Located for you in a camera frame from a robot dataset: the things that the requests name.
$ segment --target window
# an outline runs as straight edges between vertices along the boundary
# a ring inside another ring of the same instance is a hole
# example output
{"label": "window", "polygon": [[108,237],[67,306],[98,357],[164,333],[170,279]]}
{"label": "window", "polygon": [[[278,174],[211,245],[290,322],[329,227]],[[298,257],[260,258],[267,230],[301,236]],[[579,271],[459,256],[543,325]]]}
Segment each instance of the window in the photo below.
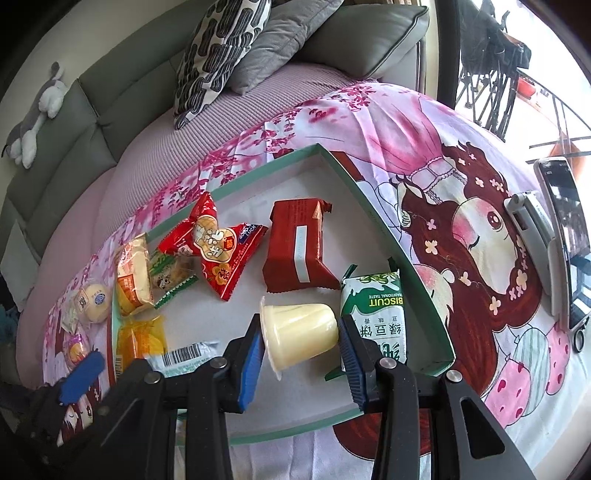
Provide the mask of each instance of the window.
{"label": "window", "polygon": [[519,0],[457,3],[456,111],[528,164],[567,157],[581,180],[591,155],[591,86],[568,49]]}

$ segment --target stuffed animal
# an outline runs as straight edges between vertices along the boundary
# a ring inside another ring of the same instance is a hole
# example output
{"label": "stuffed animal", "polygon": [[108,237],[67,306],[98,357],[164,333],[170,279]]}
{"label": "stuffed animal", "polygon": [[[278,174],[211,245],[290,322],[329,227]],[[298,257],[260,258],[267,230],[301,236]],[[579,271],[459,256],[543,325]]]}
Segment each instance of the stuffed animal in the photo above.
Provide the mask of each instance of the stuffed animal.
{"label": "stuffed animal", "polygon": [[17,165],[29,168],[37,155],[37,132],[41,129],[45,120],[54,118],[60,111],[68,89],[60,81],[63,69],[58,62],[51,65],[51,76],[46,81],[31,105],[22,122],[16,124],[8,134],[6,145],[2,150],[13,158]]}

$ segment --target yellow cake package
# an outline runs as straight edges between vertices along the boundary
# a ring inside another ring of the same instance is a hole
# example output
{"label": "yellow cake package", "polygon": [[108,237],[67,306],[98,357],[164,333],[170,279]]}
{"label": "yellow cake package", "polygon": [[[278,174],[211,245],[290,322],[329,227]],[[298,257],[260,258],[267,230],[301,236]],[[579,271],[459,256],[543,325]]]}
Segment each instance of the yellow cake package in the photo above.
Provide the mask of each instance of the yellow cake package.
{"label": "yellow cake package", "polygon": [[158,315],[152,320],[136,320],[130,317],[117,334],[115,352],[115,374],[121,375],[136,358],[145,355],[164,355],[167,350],[164,334],[164,316]]}
{"label": "yellow cake package", "polygon": [[115,294],[122,316],[154,306],[148,272],[148,244],[145,234],[122,246],[115,255]]}

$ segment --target red candy wrapper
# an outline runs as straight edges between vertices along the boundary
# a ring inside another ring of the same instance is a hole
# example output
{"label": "red candy wrapper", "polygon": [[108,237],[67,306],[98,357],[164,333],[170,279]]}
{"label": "red candy wrapper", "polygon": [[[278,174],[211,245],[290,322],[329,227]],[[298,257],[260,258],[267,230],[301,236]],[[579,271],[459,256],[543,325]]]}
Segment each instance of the red candy wrapper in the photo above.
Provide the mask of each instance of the red candy wrapper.
{"label": "red candy wrapper", "polygon": [[322,215],[331,210],[332,205],[320,199],[275,202],[269,254],[262,268],[268,292],[340,289],[339,280],[322,263]]}
{"label": "red candy wrapper", "polygon": [[261,244],[268,228],[241,223],[230,228],[217,224],[217,209],[209,192],[203,193],[189,218],[180,222],[160,242],[158,249],[167,255],[201,257],[207,282],[229,300],[246,262]]}

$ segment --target chair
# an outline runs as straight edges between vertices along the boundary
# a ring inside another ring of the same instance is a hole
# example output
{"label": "chair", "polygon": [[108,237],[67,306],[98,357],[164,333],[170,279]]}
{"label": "chair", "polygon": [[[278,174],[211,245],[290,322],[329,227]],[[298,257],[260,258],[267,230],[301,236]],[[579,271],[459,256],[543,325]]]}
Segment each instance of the chair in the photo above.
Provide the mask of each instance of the chair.
{"label": "chair", "polygon": [[[459,82],[462,91],[456,104],[466,92],[465,107],[472,110],[472,120],[504,140],[517,95],[518,67],[528,68],[531,50],[507,32],[509,11],[499,24],[491,0],[484,0],[480,9],[472,0],[458,0],[460,17],[460,59],[462,71]],[[506,105],[501,112],[505,92],[509,87]],[[483,108],[477,113],[476,104],[488,92]]]}

